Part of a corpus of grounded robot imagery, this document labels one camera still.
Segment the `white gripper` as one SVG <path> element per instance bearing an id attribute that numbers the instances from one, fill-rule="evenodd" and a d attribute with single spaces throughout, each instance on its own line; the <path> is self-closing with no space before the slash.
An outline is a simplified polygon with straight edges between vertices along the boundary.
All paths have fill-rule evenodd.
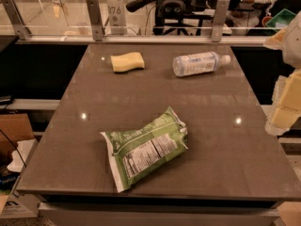
<path id="1" fill-rule="evenodd" d="M 292 19 L 287 30 L 280 29 L 268 37 L 263 46 L 272 50 L 283 47 L 284 62 L 295 68 L 288 77 L 278 77 L 265 124 L 269 135 L 281 136 L 301 117 L 301 11 Z"/>

